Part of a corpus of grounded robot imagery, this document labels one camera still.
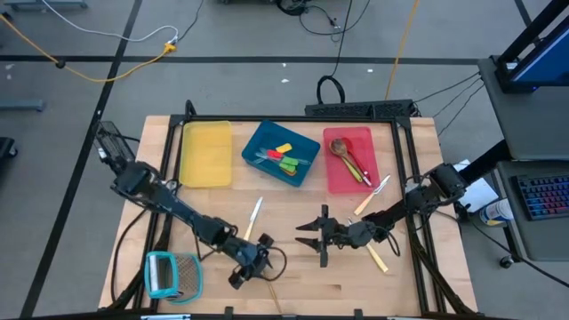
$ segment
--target gray floor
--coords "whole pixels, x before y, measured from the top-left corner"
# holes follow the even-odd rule
[[[307,35],[295,18],[253,0],[220,5],[205,0],[200,20],[179,45],[175,56],[334,56],[337,44],[327,36]],[[343,22],[347,2],[315,1],[330,8]],[[66,11],[84,27],[122,33],[133,0],[88,1],[87,11]],[[353,16],[365,1],[356,0]],[[525,0],[532,16],[544,0]],[[143,1],[133,29],[140,36],[164,23],[185,28],[197,1]],[[346,37],[343,55],[393,57],[412,0],[372,1],[369,12]],[[61,55],[114,55],[118,40],[86,36],[50,13],[13,12],[16,23],[47,51]],[[312,28],[327,31],[315,12],[306,17]],[[421,2],[405,48],[405,57],[484,58],[500,53],[523,29],[513,0],[426,0]],[[153,55],[170,34],[140,44],[128,44],[126,55]],[[36,54],[4,26],[0,55]],[[70,63],[86,74],[104,77],[110,63]],[[119,72],[133,66],[123,63]],[[330,64],[288,63],[160,63],[137,71],[114,84],[104,118],[124,134],[140,135],[148,115],[181,113],[192,99],[200,114],[301,115],[316,103],[317,79]],[[382,100],[390,65],[340,65],[336,77],[348,100]],[[476,72],[475,66],[402,65],[391,89],[392,99],[415,98],[434,92]],[[37,112],[0,113],[0,135],[18,140],[19,156],[4,172],[0,186],[0,318],[20,314],[37,263],[61,205],[84,140],[101,84],[87,83],[60,71],[52,63],[1,62],[0,97],[44,99],[48,108]],[[434,115],[459,90],[420,103],[424,116]],[[324,88],[326,101],[336,101],[333,88]],[[465,102],[464,95],[437,117],[441,130]],[[441,137],[445,161],[474,159],[501,139],[501,132],[484,90]],[[36,307],[36,316],[96,309],[107,271],[122,201],[108,189],[110,170],[91,153]],[[499,229],[488,232],[503,240]],[[478,306],[490,316],[523,319],[569,317],[569,291],[524,265],[499,269],[500,248],[465,226],[463,242]],[[567,263],[541,263],[569,280]]]

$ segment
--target blue tray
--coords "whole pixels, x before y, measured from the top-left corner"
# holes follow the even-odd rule
[[[296,174],[294,176],[286,174],[279,168],[278,164],[269,160],[265,160],[260,164],[253,162],[258,159],[255,152],[259,152],[261,148],[267,150],[275,149],[287,142],[293,146],[293,149],[287,152],[286,156],[310,161],[310,165],[299,164],[296,167]],[[320,144],[318,142],[301,136],[296,132],[292,132],[272,121],[264,120],[260,123],[259,128],[257,128],[257,131],[243,149],[241,156],[248,164],[255,168],[295,187],[300,187],[312,163],[314,163],[314,159],[317,157],[318,150],[320,150]]]

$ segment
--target keyboard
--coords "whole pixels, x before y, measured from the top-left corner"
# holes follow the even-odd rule
[[[304,108],[304,113],[306,116],[375,116],[376,118],[419,114],[410,99],[310,105]]]
[[[513,177],[529,220],[569,217],[569,173]]]

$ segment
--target pink tray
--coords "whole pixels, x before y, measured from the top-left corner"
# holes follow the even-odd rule
[[[339,156],[330,151],[330,142],[337,138],[348,138],[353,145],[353,152],[364,168],[370,173],[372,187],[358,183]],[[328,191],[331,193],[371,192],[380,185],[380,173],[375,161],[372,132],[368,127],[326,128],[324,145]]]

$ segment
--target blue keyboard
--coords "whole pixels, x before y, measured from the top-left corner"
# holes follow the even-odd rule
[[[512,178],[530,220],[569,217],[569,174]]]

